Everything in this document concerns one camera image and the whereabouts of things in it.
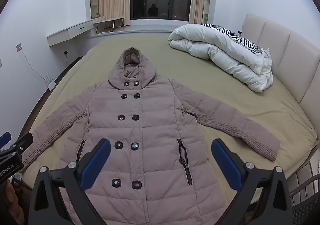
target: pillow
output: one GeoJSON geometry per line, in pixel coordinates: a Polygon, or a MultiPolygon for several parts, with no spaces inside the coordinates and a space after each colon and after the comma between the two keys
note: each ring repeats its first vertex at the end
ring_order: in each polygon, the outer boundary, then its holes
{"type": "Polygon", "coordinates": [[[233,32],[229,29],[226,29],[221,26],[214,25],[214,24],[203,24],[203,26],[212,28],[214,30],[217,30],[217,31],[225,34],[226,36],[231,38],[231,40],[243,45],[245,48],[247,48],[248,50],[250,50],[254,54],[256,54],[256,53],[263,54],[262,48],[258,47],[255,43],[251,42],[249,39],[246,39],[246,38],[236,34],[235,32],[233,32]]]}

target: zipper pull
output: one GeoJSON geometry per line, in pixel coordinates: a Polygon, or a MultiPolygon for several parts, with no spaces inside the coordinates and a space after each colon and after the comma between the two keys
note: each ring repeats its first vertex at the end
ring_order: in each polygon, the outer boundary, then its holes
{"type": "Polygon", "coordinates": [[[186,162],[183,158],[180,158],[180,159],[179,159],[179,163],[180,163],[180,164],[187,164],[187,162],[186,162]]]}

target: bed frame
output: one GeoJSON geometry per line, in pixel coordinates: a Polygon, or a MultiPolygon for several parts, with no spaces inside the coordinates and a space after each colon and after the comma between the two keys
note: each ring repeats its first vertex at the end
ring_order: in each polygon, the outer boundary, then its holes
{"type": "Polygon", "coordinates": [[[320,49],[296,32],[252,14],[247,14],[241,35],[263,49],[270,49],[272,73],[289,90],[319,132],[320,49]]]}

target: desk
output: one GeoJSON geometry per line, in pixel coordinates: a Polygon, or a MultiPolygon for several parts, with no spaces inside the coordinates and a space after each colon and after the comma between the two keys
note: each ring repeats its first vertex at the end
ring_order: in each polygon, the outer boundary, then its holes
{"type": "Polygon", "coordinates": [[[63,41],[72,39],[83,32],[86,32],[92,28],[94,28],[94,24],[104,19],[104,17],[91,19],[80,24],[76,24],[74,26],[62,29],[58,32],[55,32],[51,35],[47,36],[47,41],[49,46],[53,46],[55,44],[61,43],[63,41]]]}

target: mattress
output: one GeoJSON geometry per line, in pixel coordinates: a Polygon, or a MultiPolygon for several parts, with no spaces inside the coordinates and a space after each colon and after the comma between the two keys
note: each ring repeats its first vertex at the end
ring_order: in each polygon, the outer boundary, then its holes
{"type": "MultiPolygon", "coordinates": [[[[207,149],[209,161],[228,204],[236,191],[232,190],[211,155],[211,143],[221,138],[228,148],[244,162],[258,168],[273,169],[279,165],[289,177],[308,157],[316,140],[316,131],[297,101],[275,77],[273,85],[261,93],[251,91],[245,84],[222,71],[211,61],[192,57],[175,50],[167,41],[169,34],[118,35],[105,39],[93,47],[60,81],[37,116],[31,131],[64,101],[81,93],[86,87],[108,78],[109,71],[123,50],[136,47],[153,63],[157,73],[177,80],[191,89],[219,99],[260,123],[281,141],[276,161],[272,162],[252,150],[241,139],[221,131],[198,125],[207,149]]],[[[42,153],[22,174],[33,186],[41,166],[55,169],[63,152],[67,130],[50,148],[42,153]]],[[[259,197],[257,191],[253,200],[259,197]]]]}

